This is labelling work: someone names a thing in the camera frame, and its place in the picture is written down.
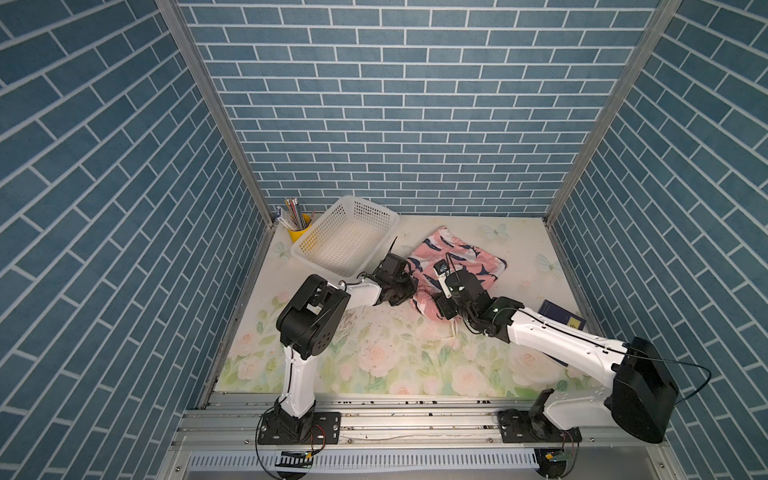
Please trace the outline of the pink shark print shorts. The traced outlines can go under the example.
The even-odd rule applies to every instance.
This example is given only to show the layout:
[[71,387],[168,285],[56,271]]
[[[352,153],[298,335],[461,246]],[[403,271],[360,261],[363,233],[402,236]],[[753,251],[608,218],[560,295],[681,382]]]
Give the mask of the pink shark print shorts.
[[452,234],[445,226],[428,235],[408,256],[416,293],[411,303],[424,317],[442,321],[434,296],[442,292],[435,265],[449,257],[459,270],[473,274],[488,290],[504,273],[507,262]]

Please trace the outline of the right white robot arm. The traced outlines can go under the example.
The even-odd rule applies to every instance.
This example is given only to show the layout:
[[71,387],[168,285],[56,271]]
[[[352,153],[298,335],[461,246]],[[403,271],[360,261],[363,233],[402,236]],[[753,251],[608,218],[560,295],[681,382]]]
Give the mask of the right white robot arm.
[[679,388],[650,341],[622,342],[554,322],[516,300],[491,297],[474,274],[451,270],[444,261],[435,271],[443,317],[460,317],[474,332],[536,350],[598,384],[574,394],[544,389],[527,412],[503,412],[502,424],[518,424],[539,442],[581,427],[618,427],[649,444],[664,440]]

